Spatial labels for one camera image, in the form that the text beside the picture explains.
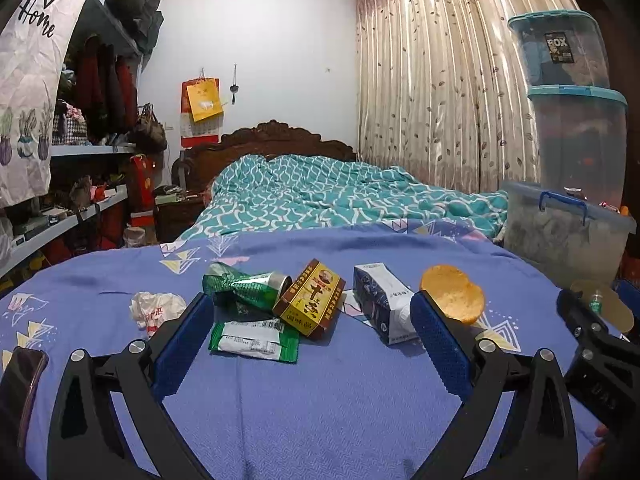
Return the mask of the person right hand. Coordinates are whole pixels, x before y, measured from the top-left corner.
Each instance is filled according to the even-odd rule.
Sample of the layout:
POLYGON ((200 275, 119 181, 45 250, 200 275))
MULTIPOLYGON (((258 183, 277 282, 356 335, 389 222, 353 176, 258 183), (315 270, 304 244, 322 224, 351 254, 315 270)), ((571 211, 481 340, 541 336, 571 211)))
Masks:
POLYGON ((593 445, 578 469, 579 480, 607 479, 608 456, 611 454, 612 438, 604 425, 599 425, 594 435, 598 442, 593 445))

